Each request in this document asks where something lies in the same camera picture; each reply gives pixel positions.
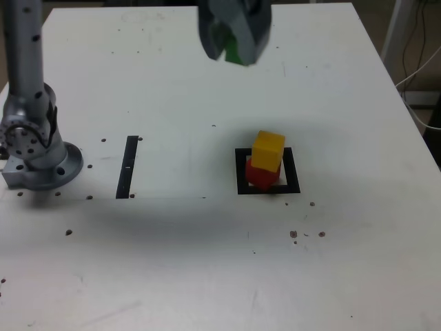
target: black strip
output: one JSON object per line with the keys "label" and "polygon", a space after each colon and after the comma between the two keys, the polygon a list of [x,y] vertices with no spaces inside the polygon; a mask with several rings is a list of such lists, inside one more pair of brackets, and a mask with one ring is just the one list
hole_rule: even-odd
{"label": "black strip", "polygon": [[267,191],[261,191],[256,186],[250,186],[245,177],[245,165],[247,156],[251,155],[251,148],[237,148],[236,153],[236,177],[237,177],[237,194],[289,194],[300,193],[298,184],[296,165],[292,149],[285,147],[283,150],[283,165],[285,175],[287,177],[287,185],[273,185]]}
{"label": "black strip", "polygon": [[[435,109],[433,110],[432,117],[429,121],[429,126],[441,128],[441,96],[438,99]],[[441,167],[441,131],[427,128],[422,137],[424,141],[426,141],[427,147],[429,148],[430,153],[432,153],[436,164]]]}
{"label": "black strip", "polygon": [[9,153],[6,148],[3,146],[0,146],[0,160],[8,160],[9,159]]}
{"label": "black strip", "polygon": [[118,188],[116,189],[117,199],[129,199],[137,147],[138,136],[128,136],[127,142],[125,143],[123,164],[121,165],[121,172],[119,174]]}

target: table surface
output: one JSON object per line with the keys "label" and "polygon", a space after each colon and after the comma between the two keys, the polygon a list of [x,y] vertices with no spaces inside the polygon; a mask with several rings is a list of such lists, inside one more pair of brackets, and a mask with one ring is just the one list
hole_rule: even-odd
{"label": "table surface", "polygon": [[[85,167],[22,197],[1,181],[0,329],[441,329],[440,173],[356,11],[273,17],[243,68],[205,56],[196,8],[52,12],[45,80]],[[237,195],[259,130],[287,137],[300,194]]]}

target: yellow block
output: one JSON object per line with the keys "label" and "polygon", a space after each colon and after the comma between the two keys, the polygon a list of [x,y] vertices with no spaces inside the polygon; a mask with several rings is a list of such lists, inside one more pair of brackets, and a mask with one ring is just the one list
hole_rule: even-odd
{"label": "yellow block", "polygon": [[285,136],[259,131],[254,141],[251,165],[255,168],[277,172],[283,157]]}

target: green object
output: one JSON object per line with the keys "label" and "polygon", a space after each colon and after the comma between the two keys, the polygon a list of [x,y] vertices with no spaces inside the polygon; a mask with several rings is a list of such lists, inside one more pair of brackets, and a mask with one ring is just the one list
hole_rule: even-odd
{"label": "green object", "polygon": [[225,60],[226,62],[232,62],[235,64],[240,64],[241,66],[243,66],[243,62],[242,60],[240,60],[239,54],[238,54],[238,50],[237,50],[237,40],[234,37],[234,35],[230,34],[228,36],[228,40],[227,43],[225,45],[225,51],[226,51],[226,55],[225,55]]}

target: red block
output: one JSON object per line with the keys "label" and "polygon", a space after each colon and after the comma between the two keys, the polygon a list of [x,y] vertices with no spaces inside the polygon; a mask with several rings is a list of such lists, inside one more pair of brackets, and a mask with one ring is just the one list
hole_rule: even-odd
{"label": "red block", "polygon": [[262,191],[268,190],[272,184],[277,182],[280,177],[280,166],[278,166],[277,172],[271,172],[255,168],[251,165],[251,158],[247,161],[245,166],[245,178],[248,183],[253,184]]}

